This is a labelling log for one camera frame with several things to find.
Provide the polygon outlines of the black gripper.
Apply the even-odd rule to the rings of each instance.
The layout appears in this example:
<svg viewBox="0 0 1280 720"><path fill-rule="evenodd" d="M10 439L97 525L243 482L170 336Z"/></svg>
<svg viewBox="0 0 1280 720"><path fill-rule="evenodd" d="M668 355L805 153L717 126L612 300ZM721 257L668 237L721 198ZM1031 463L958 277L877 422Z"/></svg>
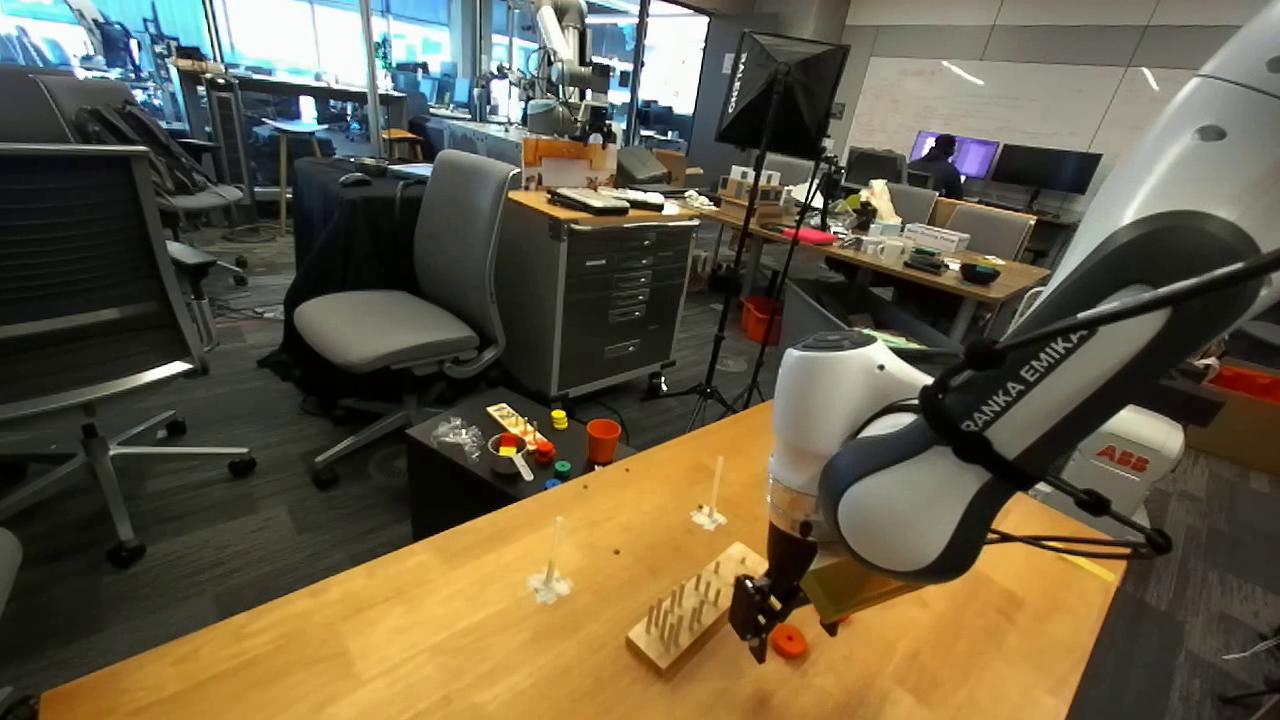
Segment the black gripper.
<svg viewBox="0 0 1280 720"><path fill-rule="evenodd" d="M768 635L780 629L780 621L805 604L799 578L812 566L812 558L812 541L793 537L784 527L768 527L768 566L754 578L731 578L728 623L739 640L749 640L754 662L768 658Z"/></svg>

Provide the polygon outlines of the white ABB robot base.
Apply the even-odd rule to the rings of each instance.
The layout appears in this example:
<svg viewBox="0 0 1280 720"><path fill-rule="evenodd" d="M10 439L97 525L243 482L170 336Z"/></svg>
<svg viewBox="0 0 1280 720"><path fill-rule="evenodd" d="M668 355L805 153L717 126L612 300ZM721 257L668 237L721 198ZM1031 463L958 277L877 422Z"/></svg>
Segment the white ABB robot base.
<svg viewBox="0 0 1280 720"><path fill-rule="evenodd" d="M1150 409L1126 405L1074 445L1063 480L1113 501L1126 520L1143 515L1143 501L1183 457L1183 427Z"/></svg>

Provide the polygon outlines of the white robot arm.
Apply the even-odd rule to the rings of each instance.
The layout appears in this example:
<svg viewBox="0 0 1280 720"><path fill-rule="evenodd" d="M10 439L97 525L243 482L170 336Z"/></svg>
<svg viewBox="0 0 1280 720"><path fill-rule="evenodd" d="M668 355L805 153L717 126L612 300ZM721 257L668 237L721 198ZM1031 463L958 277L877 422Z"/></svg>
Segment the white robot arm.
<svg viewBox="0 0 1280 720"><path fill-rule="evenodd" d="M1143 389L1277 304L1280 0L1243 19L1093 190L1034 300L941 370L819 333L774 367L768 566L728 623L842 615L963 574Z"/></svg>

